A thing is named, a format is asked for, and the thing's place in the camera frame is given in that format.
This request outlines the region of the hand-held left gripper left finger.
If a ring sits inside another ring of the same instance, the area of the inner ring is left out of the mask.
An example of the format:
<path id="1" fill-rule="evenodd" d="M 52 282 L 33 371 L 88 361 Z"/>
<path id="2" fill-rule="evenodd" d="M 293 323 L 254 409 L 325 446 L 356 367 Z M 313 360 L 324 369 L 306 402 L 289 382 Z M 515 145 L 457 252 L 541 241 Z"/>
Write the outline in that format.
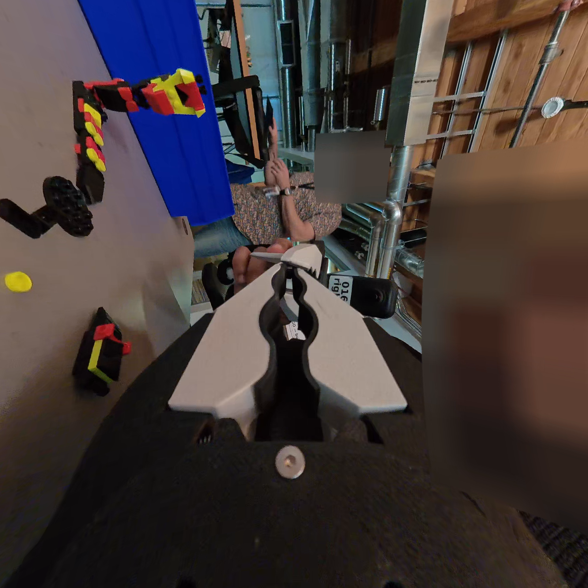
<path id="1" fill-rule="evenodd" d="M 275 372 L 275 343 L 268 329 L 278 318 L 282 266 L 274 265 L 210 315 L 210 323 L 175 387 L 175 411 L 233 419 L 247 440 L 267 404 Z"/>

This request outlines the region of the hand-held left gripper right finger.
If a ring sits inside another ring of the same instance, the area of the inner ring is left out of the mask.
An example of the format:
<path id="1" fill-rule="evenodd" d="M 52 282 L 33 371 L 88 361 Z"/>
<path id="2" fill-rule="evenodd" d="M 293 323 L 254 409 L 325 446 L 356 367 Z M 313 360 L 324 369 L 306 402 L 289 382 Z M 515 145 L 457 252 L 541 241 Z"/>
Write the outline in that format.
<path id="1" fill-rule="evenodd" d="M 403 395 L 365 318 L 309 273 L 293 271 L 303 368 L 318 390 L 318 416 L 333 431 L 365 415 L 404 411 Z"/>

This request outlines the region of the black and red lego assembly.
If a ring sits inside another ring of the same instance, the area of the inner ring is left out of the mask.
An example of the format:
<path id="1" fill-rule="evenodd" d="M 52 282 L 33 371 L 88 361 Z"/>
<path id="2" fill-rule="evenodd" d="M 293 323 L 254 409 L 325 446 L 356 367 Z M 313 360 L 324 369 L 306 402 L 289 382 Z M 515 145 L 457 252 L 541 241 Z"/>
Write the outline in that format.
<path id="1" fill-rule="evenodd" d="M 99 307 L 82 336 L 73 364 L 76 389 L 106 396 L 119 380 L 122 359 L 130 352 L 131 343 L 123 340 L 118 324 Z"/>

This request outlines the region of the red yellow black lego dragon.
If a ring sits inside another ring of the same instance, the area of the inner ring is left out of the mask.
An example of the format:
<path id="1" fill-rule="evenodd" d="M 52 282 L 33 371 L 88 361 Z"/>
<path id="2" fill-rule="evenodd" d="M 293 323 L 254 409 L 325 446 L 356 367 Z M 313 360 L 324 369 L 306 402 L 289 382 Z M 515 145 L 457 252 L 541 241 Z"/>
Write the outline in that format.
<path id="1" fill-rule="evenodd" d="M 152 111 L 160 115 L 205 113 L 207 94 L 203 78 L 189 70 L 151 77 L 136 84 L 124 79 L 84 82 L 72 81 L 73 128 L 76 135 L 76 186 L 87 204 L 102 202 L 104 173 L 104 125 L 107 112 L 137 113 Z"/>

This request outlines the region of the black round lego plate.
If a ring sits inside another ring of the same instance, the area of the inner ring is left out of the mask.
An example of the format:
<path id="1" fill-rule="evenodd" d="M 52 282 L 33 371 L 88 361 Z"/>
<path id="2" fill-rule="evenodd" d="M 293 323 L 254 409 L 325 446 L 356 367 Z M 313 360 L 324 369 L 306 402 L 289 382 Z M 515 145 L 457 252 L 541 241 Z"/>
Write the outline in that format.
<path id="1" fill-rule="evenodd" d="M 62 176 L 47 177 L 42 190 L 50 215 L 64 232 L 76 238 L 90 235 L 92 213 L 84 195 L 70 180 Z"/>

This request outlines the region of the small black lego plate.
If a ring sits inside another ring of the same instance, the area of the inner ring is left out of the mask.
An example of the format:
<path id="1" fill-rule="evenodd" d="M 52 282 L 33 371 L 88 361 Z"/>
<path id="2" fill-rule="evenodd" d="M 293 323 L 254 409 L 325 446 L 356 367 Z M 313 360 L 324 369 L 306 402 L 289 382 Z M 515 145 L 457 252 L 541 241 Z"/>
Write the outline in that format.
<path id="1" fill-rule="evenodd" d="M 1 219 L 32 239 L 40 238 L 47 231 L 46 224 L 38 216 L 5 198 L 1 199 Z"/>
<path id="2" fill-rule="evenodd" d="M 36 230 L 40 232 L 41 235 L 46 233 L 56 224 L 55 210 L 47 204 L 30 212 L 29 216 L 31 222 L 35 224 Z"/>

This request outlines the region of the person's right hand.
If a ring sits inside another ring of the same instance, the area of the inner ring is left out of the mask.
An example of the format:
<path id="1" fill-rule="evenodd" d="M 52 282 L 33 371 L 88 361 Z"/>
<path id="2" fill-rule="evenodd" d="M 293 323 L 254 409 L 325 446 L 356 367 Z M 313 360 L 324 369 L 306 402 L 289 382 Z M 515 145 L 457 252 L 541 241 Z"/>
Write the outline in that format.
<path id="1" fill-rule="evenodd" d="M 289 239 L 279 238 L 268 246 L 240 246 L 233 253 L 232 269 L 234 277 L 234 294 L 251 284 L 273 266 L 268 261 L 252 257 L 252 253 L 284 254 L 293 246 Z"/>

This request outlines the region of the blue plastic bin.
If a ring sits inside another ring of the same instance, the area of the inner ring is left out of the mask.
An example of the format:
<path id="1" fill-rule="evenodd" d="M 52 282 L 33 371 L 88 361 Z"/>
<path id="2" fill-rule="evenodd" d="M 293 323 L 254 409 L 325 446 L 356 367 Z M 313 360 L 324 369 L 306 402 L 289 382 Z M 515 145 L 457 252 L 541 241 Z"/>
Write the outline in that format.
<path id="1" fill-rule="evenodd" d="M 234 213 L 195 1 L 79 1 L 111 77 L 137 83 L 178 68 L 202 75 L 205 113 L 142 110 L 130 122 L 172 217 L 202 226 Z"/>

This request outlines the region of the small silver cylinder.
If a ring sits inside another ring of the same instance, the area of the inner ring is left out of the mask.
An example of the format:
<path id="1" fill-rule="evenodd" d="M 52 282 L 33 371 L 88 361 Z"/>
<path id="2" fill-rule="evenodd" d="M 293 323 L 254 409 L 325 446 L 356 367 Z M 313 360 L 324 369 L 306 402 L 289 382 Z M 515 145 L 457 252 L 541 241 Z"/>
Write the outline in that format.
<path id="1" fill-rule="evenodd" d="M 382 86 L 376 92 L 375 105 L 371 125 L 378 129 L 385 121 L 389 103 L 390 85 Z"/>

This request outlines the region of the desk with wooden edge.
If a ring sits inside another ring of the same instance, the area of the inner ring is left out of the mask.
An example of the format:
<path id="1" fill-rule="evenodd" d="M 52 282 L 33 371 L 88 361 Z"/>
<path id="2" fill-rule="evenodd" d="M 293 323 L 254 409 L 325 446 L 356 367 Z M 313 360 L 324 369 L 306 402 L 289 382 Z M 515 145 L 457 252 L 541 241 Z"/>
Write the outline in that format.
<path id="1" fill-rule="evenodd" d="M 250 77 L 250 68 L 247 57 L 246 35 L 243 22 L 243 12 L 240 1 L 228 1 L 228 7 L 232 11 L 231 17 L 231 66 L 233 77 L 239 82 Z M 236 94 L 239 119 L 245 131 L 245 135 L 251 144 L 247 154 L 249 161 L 261 161 L 259 148 L 259 136 L 256 126 L 254 109 L 254 93 L 252 88 L 246 88 Z"/>

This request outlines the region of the metal strut rails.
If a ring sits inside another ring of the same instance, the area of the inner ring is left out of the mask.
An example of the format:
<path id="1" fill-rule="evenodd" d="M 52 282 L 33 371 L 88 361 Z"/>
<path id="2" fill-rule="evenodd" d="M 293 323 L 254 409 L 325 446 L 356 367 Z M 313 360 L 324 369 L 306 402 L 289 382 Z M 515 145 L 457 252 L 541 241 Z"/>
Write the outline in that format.
<path id="1" fill-rule="evenodd" d="M 425 142 L 425 159 L 434 165 L 477 149 L 508 37 L 505 29 L 447 47 Z"/>

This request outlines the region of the metal conduit pipe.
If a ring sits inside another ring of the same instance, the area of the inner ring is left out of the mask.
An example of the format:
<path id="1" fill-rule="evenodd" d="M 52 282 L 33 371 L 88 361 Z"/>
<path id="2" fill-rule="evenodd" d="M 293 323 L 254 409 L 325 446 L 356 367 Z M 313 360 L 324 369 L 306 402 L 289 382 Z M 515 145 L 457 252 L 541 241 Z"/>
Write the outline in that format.
<path id="1" fill-rule="evenodd" d="M 575 4 L 576 1 L 564 1 L 557 8 L 557 18 L 555 21 L 555 25 L 553 26 L 553 29 L 550 33 L 548 43 L 545 45 L 543 49 L 543 53 L 539 61 L 538 70 L 536 72 L 535 78 L 533 79 L 530 91 L 527 95 L 521 114 L 518 117 L 516 128 L 509 143 L 510 149 L 515 148 L 518 145 L 518 142 L 523 134 L 523 130 L 525 128 L 527 120 L 533 110 L 533 107 L 535 107 L 535 101 L 549 65 L 558 57 L 558 55 L 561 54 L 559 49 L 560 36 L 562 34 L 564 25 L 569 17 L 569 13 L 572 11 L 572 8 L 575 6 Z"/>

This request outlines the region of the wooden ceiling beam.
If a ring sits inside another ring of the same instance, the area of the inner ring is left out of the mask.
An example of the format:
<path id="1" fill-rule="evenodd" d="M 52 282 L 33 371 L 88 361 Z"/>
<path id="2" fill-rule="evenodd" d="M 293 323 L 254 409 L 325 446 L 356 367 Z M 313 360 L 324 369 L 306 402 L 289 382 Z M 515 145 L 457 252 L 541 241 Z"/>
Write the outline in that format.
<path id="1" fill-rule="evenodd" d="M 476 40 L 583 5 L 587 1 L 458 1 L 461 11 L 450 20 L 446 42 Z"/>

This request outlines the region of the grey round duct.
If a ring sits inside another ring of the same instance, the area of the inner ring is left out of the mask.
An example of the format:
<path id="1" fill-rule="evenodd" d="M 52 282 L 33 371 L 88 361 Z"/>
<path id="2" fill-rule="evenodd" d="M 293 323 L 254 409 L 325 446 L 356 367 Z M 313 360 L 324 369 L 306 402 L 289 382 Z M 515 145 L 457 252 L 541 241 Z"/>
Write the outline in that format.
<path id="1" fill-rule="evenodd" d="M 299 1 L 299 33 L 305 123 L 318 134 L 324 109 L 320 1 Z"/>
<path id="2" fill-rule="evenodd" d="M 343 128 L 346 93 L 348 2 L 329 1 L 326 125 L 327 132 Z"/>
<path id="3" fill-rule="evenodd" d="M 274 1 L 277 64 L 281 93 L 282 136 L 285 148 L 296 146 L 296 67 L 298 19 L 295 1 Z"/>

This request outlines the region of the silver rectangular duct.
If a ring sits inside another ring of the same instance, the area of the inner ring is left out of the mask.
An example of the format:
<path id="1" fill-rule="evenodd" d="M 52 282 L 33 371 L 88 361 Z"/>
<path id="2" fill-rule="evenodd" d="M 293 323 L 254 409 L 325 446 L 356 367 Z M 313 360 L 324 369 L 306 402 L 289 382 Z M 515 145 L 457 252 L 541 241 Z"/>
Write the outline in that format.
<path id="1" fill-rule="evenodd" d="M 386 146 L 424 143 L 453 1 L 403 1 L 389 92 Z"/>

